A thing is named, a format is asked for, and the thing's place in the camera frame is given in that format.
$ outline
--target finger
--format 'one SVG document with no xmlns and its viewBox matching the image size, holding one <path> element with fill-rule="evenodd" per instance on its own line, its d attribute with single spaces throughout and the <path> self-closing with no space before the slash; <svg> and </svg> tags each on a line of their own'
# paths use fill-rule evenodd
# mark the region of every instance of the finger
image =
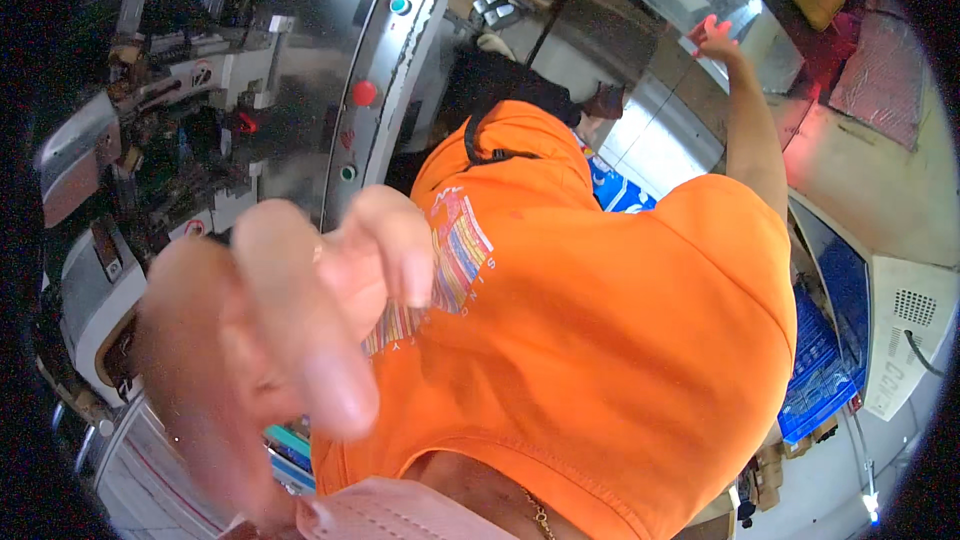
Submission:
<svg viewBox="0 0 960 540">
<path fill-rule="evenodd" d="M 338 247 L 375 243 L 390 296 L 408 307 L 429 306 L 434 253 L 430 226 L 409 198 L 388 186 L 369 186 L 350 205 Z"/>
<path fill-rule="evenodd" d="M 717 31 L 717 16 L 714 13 L 710 13 L 703 19 L 703 30 L 706 32 L 707 37 L 714 36 Z"/>
<path fill-rule="evenodd" d="M 703 38 L 703 36 L 704 36 L 705 34 L 706 34 L 706 31 L 704 30 L 704 23 L 703 23 L 702 21 L 700 21 L 699 23 L 697 23 L 697 24 L 693 27 L 693 29 L 691 29 L 691 30 L 686 34 L 686 37 L 687 37 L 691 42 L 693 42 L 693 44 L 699 44 L 699 40 L 700 40 L 701 38 Z"/>
<path fill-rule="evenodd" d="M 292 203 L 246 210 L 231 239 L 258 338 L 332 438 L 366 434 L 379 409 L 373 372 L 332 289 L 315 274 L 319 232 Z"/>
<path fill-rule="evenodd" d="M 194 237 L 168 246 L 138 303 L 133 358 L 191 478 L 219 505 L 271 526 L 293 507 L 273 481 L 218 341 L 223 300 L 237 284 L 226 248 Z"/>
</svg>

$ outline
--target hand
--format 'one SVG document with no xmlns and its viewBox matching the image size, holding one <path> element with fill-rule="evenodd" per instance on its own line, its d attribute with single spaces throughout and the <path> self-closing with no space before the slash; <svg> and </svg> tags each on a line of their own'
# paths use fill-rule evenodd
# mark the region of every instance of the hand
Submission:
<svg viewBox="0 0 960 540">
<path fill-rule="evenodd" d="M 740 52 L 738 41 L 728 37 L 732 27 L 733 24 L 729 21 L 722 21 L 717 25 L 717 16 L 707 15 L 686 35 L 697 47 L 693 51 L 693 58 L 706 57 L 723 63 L 741 58 L 743 53 Z"/>
<path fill-rule="evenodd" d="M 388 295 L 427 305 L 433 268 L 423 213 L 386 186 L 360 192 L 332 234 L 269 200 L 241 215 L 229 249 L 202 237 L 164 249 L 134 358 L 194 482 L 264 531 L 292 525 L 264 428 L 309 414 L 330 438 L 366 434 L 379 397 L 360 342 Z"/>
</svg>

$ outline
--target speaker grille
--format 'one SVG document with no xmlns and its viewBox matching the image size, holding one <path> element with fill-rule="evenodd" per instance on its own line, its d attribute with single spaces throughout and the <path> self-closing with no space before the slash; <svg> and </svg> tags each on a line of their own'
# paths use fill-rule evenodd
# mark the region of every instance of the speaker grille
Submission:
<svg viewBox="0 0 960 540">
<path fill-rule="evenodd" d="M 894 296 L 894 315 L 924 328 L 930 326 L 937 311 L 937 301 L 910 290 L 899 289 Z"/>
</svg>

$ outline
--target sticker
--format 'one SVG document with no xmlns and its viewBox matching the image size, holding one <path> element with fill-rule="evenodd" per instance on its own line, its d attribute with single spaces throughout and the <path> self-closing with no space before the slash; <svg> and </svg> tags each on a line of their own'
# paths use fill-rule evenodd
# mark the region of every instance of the sticker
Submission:
<svg viewBox="0 0 960 540">
<path fill-rule="evenodd" d="M 181 223 L 167 236 L 174 241 L 184 236 L 205 236 L 213 231 L 213 213 L 210 209 L 203 209 L 195 213 L 186 222 Z"/>
<path fill-rule="evenodd" d="M 354 132 L 354 130 L 352 129 L 343 130 L 342 132 L 340 132 L 341 146 L 346 150 L 350 150 L 351 147 L 354 145 L 354 138 L 356 138 L 356 132 Z"/>
<path fill-rule="evenodd" d="M 207 59 L 199 59 L 190 69 L 190 87 L 196 88 L 210 82 L 213 78 L 213 68 Z"/>
<path fill-rule="evenodd" d="M 207 231 L 207 227 L 204 226 L 204 222 L 199 219 L 190 219 L 186 222 L 186 227 L 183 229 L 184 236 L 202 236 L 204 232 Z"/>
</svg>

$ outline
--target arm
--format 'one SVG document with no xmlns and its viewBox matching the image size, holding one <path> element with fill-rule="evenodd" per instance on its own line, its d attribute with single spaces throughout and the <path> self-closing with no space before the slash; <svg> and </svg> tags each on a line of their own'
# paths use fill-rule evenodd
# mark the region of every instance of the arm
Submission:
<svg viewBox="0 0 960 540">
<path fill-rule="evenodd" d="M 690 33 L 697 53 L 722 61 L 729 75 L 726 175 L 753 190 L 786 222 L 786 168 L 774 117 L 753 65 L 727 37 L 729 31 L 728 21 L 716 25 L 710 15 Z"/>
</svg>

